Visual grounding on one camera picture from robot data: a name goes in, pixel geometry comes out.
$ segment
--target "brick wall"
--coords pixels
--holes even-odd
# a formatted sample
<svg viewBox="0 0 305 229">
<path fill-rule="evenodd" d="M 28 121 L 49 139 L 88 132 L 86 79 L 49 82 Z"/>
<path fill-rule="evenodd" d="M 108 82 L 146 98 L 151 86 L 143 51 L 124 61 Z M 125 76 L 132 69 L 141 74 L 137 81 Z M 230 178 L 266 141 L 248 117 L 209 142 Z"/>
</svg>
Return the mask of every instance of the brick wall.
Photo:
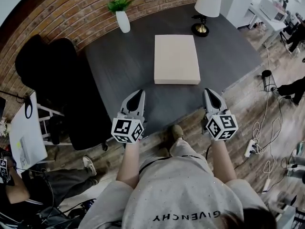
<svg viewBox="0 0 305 229">
<path fill-rule="evenodd" d="M 26 14 L 15 9 L 12 12 L 15 18 L 23 16 L 22 21 L 14 23 L 16 29 L 7 33 L 3 26 L 0 28 L 6 34 L 5 41 L 0 45 L 0 89 L 20 96 L 31 93 L 31 89 L 24 86 L 17 75 L 14 62 L 19 50 L 33 35 L 40 34 L 46 42 L 62 37 L 69 38 L 79 51 L 93 40 L 117 28 L 115 15 L 107 9 L 109 1 L 36 0 L 35 6 L 28 8 L 31 11 Z M 160 10 L 194 2 L 196 0 L 134 0 L 126 13 L 132 21 Z M 6 24 L 9 24 L 10 17 L 5 21 Z M 4 116 L 10 120 L 20 108 L 20 103 L 14 97 L 3 94 L 0 96 L 7 100 Z"/>
</svg>

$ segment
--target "dark gray table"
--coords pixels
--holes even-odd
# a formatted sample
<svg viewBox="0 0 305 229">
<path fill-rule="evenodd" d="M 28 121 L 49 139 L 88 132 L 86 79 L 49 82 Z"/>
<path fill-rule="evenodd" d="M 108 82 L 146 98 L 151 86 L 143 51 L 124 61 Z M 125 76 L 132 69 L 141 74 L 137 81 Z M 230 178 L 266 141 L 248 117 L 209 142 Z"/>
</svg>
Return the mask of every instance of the dark gray table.
<svg viewBox="0 0 305 229">
<path fill-rule="evenodd" d="M 155 85 L 154 36 L 192 35 L 198 22 L 194 4 L 163 10 L 131 22 L 131 31 L 120 29 L 86 47 L 87 59 L 97 88 L 111 119 L 122 101 L 138 89 L 146 91 L 145 134 L 160 131 L 203 105 L 204 88 L 221 93 L 262 63 L 258 52 L 222 15 L 208 18 L 210 34 L 194 36 L 201 82 L 199 85 Z"/>
</svg>

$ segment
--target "sleeve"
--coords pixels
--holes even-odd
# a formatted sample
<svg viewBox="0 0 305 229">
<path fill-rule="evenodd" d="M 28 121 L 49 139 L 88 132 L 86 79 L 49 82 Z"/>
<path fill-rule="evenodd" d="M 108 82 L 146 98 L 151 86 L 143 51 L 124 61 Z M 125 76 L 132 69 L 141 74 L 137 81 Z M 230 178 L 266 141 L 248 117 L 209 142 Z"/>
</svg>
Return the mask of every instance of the sleeve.
<svg viewBox="0 0 305 229">
<path fill-rule="evenodd" d="M 122 220 L 133 188 L 121 181 L 111 182 L 81 221 L 79 229 L 106 229 Z"/>
<path fill-rule="evenodd" d="M 247 181 L 236 179 L 227 182 L 226 185 L 237 195 L 243 208 L 263 207 L 267 209 L 264 202 Z"/>
</svg>

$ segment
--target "green plant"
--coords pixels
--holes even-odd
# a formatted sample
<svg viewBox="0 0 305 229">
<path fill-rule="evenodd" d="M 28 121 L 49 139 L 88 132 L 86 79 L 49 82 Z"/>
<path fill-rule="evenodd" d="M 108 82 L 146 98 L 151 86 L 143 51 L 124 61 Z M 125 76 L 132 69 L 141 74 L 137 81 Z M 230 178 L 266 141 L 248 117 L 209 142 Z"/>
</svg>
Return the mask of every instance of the green plant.
<svg viewBox="0 0 305 229">
<path fill-rule="evenodd" d="M 113 0 L 108 3 L 108 9 L 113 13 L 124 11 L 131 3 L 132 0 Z"/>
</svg>

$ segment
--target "cardboard box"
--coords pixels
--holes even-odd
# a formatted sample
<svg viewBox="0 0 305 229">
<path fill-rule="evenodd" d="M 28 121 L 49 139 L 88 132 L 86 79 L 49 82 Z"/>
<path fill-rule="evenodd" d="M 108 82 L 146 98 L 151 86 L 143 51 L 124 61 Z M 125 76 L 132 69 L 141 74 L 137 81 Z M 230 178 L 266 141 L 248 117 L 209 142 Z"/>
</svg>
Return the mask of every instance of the cardboard box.
<svg viewBox="0 0 305 229">
<path fill-rule="evenodd" d="M 194 84 L 200 72 L 192 35 L 155 35 L 155 84 Z"/>
</svg>

